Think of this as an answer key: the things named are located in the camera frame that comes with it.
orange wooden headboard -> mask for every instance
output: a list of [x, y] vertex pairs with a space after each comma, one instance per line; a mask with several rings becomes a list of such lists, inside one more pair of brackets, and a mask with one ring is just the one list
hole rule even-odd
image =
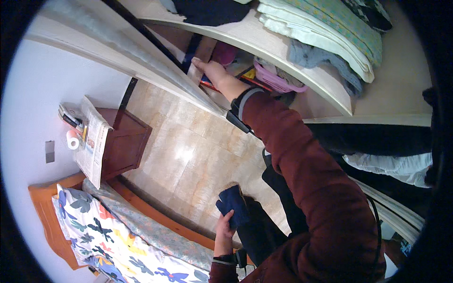
[[57, 183], [61, 184], [63, 187], [80, 189], [84, 179], [85, 175], [83, 173], [78, 173], [64, 180], [55, 182], [48, 187], [29, 187], [31, 200], [33, 201], [36, 212], [43, 224], [44, 234], [50, 248], [59, 257], [64, 259], [73, 270], [83, 266], [77, 264], [76, 257], [71, 249], [71, 241], [64, 238], [57, 216], [55, 215], [52, 196], [57, 194]]

pink basket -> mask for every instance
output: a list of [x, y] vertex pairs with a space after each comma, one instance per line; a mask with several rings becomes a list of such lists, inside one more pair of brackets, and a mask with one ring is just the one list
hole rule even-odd
[[256, 78], [262, 82], [267, 83], [279, 93], [285, 93], [290, 91], [304, 92], [308, 89], [308, 86], [297, 87], [294, 85], [289, 85], [285, 79], [282, 79], [281, 77], [264, 69], [256, 60], [253, 61], [253, 65], [255, 66], [256, 69]]

hand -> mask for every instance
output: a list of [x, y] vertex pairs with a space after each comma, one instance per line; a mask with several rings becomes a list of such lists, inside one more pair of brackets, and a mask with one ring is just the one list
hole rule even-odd
[[192, 63], [195, 67], [203, 70], [204, 74], [209, 78], [212, 85], [218, 89], [220, 81], [230, 74], [227, 73], [225, 68], [215, 61], [210, 61], [209, 63], [204, 63], [200, 59], [194, 57], [192, 58]]
[[250, 86], [225, 71], [225, 68], [215, 61], [204, 63], [200, 59], [192, 58], [192, 63], [195, 67], [201, 69], [209, 78], [212, 85], [218, 89], [228, 101], [232, 102]]
[[230, 219], [233, 217], [234, 210], [230, 210], [225, 216], [220, 214], [219, 220], [217, 220], [217, 227], [216, 227], [216, 237], [224, 237], [224, 238], [233, 238], [234, 233], [236, 233], [236, 229], [230, 229]]
[[233, 235], [236, 229], [230, 229], [229, 220], [233, 216], [234, 210], [231, 210], [225, 216], [220, 214], [216, 227], [216, 240], [214, 242], [214, 257], [233, 254]]

wooden bed frame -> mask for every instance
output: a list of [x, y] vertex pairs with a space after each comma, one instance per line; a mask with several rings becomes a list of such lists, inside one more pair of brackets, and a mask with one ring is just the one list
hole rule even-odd
[[[38, 187], [30, 186], [29, 193], [33, 201], [34, 207], [39, 215], [39, 218], [44, 227], [44, 234], [47, 242], [52, 250], [62, 259], [64, 259], [68, 265], [73, 269], [79, 269], [84, 266], [79, 266], [76, 261], [76, 257], [71, 249], [71, 241], [64, 238], [63, 232], [61, 231], [60, 224], [58, 223], [55, 209], [52, 204], [52, 196], [57, 194], [57, 183], [64, 187], [71, 187], [74, 189], [81, 190], [82, 182], [85, 179], [83, 173], [78, 173], [67, 177], [66, 179], [57, 181], [50, 186]], [[145, 201], [136, 196], [131, 192], [119, 179], [118, 177], [112, 178], [107, 183], [124, 199], [126, 199], [133, 207], [139, 210], [144, 215], [155, 220], [156, 222], [166, 226], [173, 232], [178, 233], [184, 238], [196, 242], [208, 249], [214, 250], [214, 241], [207, 238], [197, 232], [184, 227], [183, 225], [171, 220], [167, 216], [163, 215]], [[253, 264], [252, 261], [247, 259], [249, 264]]]

light switch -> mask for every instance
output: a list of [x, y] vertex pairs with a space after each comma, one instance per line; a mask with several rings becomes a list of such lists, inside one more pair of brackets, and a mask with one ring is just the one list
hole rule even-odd
[[50, 140], [45, 143], [46, 163], [55, 161], [55, 141]]

